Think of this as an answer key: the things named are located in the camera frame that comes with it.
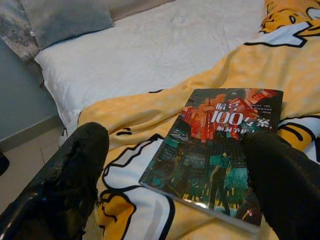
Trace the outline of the yellow cartoon print blanket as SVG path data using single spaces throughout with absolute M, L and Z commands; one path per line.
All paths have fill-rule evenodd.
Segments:
M 266 238 L 259 226 L 229 222 L 140 184 L 140 178 L 194 90 L 271 89 L 283 92 L 272 132 L 320 165 L 320 0 L 265 0 L 258 38 L 213 68 L 178 85 L 98 101 L 78 126 L 96 122 L 109 133 L 97 181 L 93 240 L 248 240 Z

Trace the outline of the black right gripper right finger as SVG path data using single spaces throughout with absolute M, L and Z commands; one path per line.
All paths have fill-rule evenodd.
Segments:
M 276 133 L 240 141 L 266 222 L 279 240 L 320 240 L 320 165 Z

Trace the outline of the white quilted mattress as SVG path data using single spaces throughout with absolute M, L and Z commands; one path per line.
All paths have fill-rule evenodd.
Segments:
M 97 101 L 171 88 L 253 39 L 265 0 L 175 0 L 36 55 L 59 116 Z

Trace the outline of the grey printed headboard cushion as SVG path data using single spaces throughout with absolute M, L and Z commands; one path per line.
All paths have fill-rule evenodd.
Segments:
M 175 0 L 106 0 L 113 23 Z M 0 0 L 0 37 L 23 62 L 41 51 L 21 0 Z

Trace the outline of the dark red city cover book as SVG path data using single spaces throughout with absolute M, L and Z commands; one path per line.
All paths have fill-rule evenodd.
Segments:
M 140 184 L 228 222 L 259 226 L 262 213 L 248 185 L 241 139 L 276 131 L 283 94 L 262 88 L 194 90 Z

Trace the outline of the black rounded object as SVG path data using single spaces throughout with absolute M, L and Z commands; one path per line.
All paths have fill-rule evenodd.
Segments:
M 2 176 L 10 166 L 8 158 L 0 152 L 0 176 Z

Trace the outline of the grey plush pillow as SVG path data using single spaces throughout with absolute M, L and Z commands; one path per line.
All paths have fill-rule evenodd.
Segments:
M 106 0 L 20 0 L 41 50 L 114 26 Z

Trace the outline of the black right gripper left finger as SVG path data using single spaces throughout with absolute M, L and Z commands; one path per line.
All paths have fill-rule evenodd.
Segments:
M 0 240 L 83 240 L 108 151 L 105 127 L 80 126 L 0 214 Z

